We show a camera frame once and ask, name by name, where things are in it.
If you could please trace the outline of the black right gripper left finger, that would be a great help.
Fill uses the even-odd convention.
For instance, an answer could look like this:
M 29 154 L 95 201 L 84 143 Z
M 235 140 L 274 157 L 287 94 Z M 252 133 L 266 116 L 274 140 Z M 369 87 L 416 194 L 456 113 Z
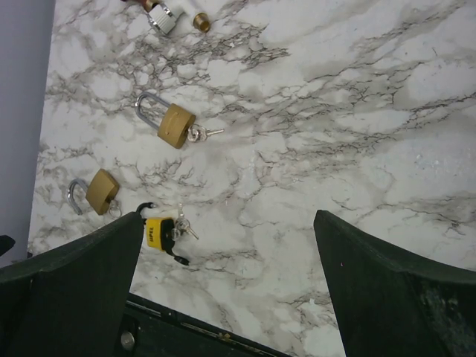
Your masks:
M 139 213 L 1 269 L 2 356 L 111 356 L 144 235 Z

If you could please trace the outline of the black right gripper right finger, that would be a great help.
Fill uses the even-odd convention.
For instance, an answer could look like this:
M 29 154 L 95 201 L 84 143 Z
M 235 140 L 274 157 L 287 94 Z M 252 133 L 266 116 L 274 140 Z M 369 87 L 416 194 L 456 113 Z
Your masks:
M 475 273 L 320 210 L 318 251 L 347 356 L 474 356 Z

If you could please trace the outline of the yellow black padlock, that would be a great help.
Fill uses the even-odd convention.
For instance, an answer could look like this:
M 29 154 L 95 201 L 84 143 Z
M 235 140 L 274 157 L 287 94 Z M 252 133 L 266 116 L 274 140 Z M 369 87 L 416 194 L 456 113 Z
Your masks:
M 142 218 L 145 227 L 147 245 L 150 248 L 155 248 L 167 253 L 176 262 L 183 266 L 188 266 L 190 261 L 185 257 L 175 254 L 173 251 L 176 244 L 176 241 L 172 238 L 174 227 L 173 219 L 174 218 L 172 217 Z

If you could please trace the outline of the long-shackle brass padlock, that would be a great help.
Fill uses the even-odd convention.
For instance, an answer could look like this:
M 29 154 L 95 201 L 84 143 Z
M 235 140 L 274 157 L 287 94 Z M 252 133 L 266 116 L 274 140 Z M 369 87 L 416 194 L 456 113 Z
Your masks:
M 143 112 L 141 104 L 144 100 L 154 100 L 156 103 L 166 107 L 167 110 L 160 120 L 156 123 L 150 120 Z M 174 103 L 168 103 L 166 100 L 148 91 L 140 93 L 135 101 L 135 114 L 146 124 L 152 127 L 157 136 L 175 149 L 181 149 L 187 140 L 189 128 L 195 123 L 196 116 L 186 109 Z

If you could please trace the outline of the silver keys of long padlock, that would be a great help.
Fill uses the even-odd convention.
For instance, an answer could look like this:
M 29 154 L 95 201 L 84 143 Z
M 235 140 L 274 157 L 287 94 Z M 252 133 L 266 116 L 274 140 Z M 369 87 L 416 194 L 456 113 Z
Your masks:
M 203 126 L 193 124 L 187 131 L 187 139 L 193 143 L 203 142 L 206 141 L 210 136 L 221 134 L 224 131 L 224 129 L 206 129 Z

